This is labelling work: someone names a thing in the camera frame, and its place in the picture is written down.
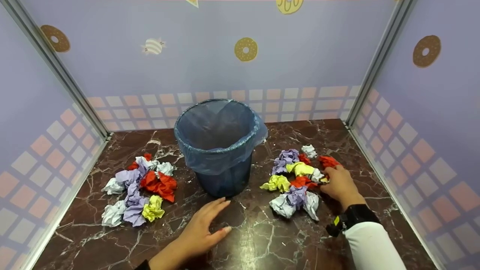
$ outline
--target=wrist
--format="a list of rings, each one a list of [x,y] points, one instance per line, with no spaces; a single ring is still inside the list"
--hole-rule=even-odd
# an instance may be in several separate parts
[[[355,193],[341,197],[340,204],[342,205],[342,211],[345,212],[350,205],[367,204],[367,202],[360,193]]]
[[[150,261],[151,270],[176,270],[189,259],[186,248],[176,239]]]

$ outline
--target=red crumpled paper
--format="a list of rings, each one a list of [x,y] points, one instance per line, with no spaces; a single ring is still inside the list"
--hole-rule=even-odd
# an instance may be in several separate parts
[[[150,161],[152,160],[152,154],[150,153],[145,153],[144,154],[144,158],[147,160],[147,161]],[[132,171],[132,170],[135,170],[135,169],[138,169],[138,164],[136,161],[134,161],[130,166],[127,167],[127,170],[129,171]]]
[[[140,187],[144,187],[146,190],[160,195],[162,198],[169,202],[175,201],[175,195],[173,191],[177,189],[177,181],[173,177],[158,172],[157,178],[154,171],[149,171],[145,177],[140,181]]]
[[[326,168],[326,167],[335,168],[336,165],[340,165],[340,163],[332,157],[319,156],[318,160],[320,161],[320,163],[322,164],[322,166],[324,168]]]
[[[299,154],[299,160],[300,160],[300,162],[303,162],[307,165],[310,165],[310,163],[311,163],[310,159],[307,157],[307,155],[305,155],[305,153]]]
[[[317,186],[316,183],[312,182],[308,177],[306,176],[297,176],[295,180],[291,181],[290,184],[296,188],[301,188],[304,185],[307,186],[308,189],[312,189],[313,187]]]

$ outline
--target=donut sticker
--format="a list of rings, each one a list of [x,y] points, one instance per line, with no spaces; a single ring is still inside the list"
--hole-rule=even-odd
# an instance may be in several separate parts
[[[59,29],[51,25],[42,25],[40,27],[48,42],[56,52],[67,52],[70,50],[70,42],[67,36]]]
[[[187,0],[187,2],[198,8],[198,0]]]
[[[142,45],[142,52],[145,55],[149,54],[160,54],[166,48],[165,42],[161,38],[149,38],[145,41],[145,45]]]
[[[283,14],[292,14],[300,9],[303,0],[276,0],[276,6]]]
[[[437,36],[426,36],[413,50],[413,63],[420,68],[426,68],[435,62],[441,49],[442,44]]]
[[[235,44],[235,56],[242,62],[250,62],[257,57],[258,46],[255,40],[243,37]]]

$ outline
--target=purple wall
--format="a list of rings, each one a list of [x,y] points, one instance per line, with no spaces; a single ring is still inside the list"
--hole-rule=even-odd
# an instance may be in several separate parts
[[[346,118],[395,1],[22,0],[71,49],[58,53],[113,131],[169,128],[207,98],[248,103],[266,122]],[[142,53],[149,38],[166,42]],[[239,61],[251,37],[257,57]]]
[[[480,269],[480,34],[473,0],[415,5],[355,123],[387,184],[447,269]],[[442,48],[414,65],[425,36]]]
[[[0,269],[19,269],[100,138],[0,5]]]

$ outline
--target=checkered pattern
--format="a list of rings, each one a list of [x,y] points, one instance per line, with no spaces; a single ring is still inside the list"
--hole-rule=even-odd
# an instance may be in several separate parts
[[[253,89],[88,98],[111,131],[173,128],[182,111],[210,98],[245,102],[265,122],[346,119],[359,86]]]
[[[0,172],[0,269],[22,266],[100,144],[73,105]]]
[[[478,265],[480,197],[472,176],[458,175],[376,90],[354,128],[433,254],[447,269]]]

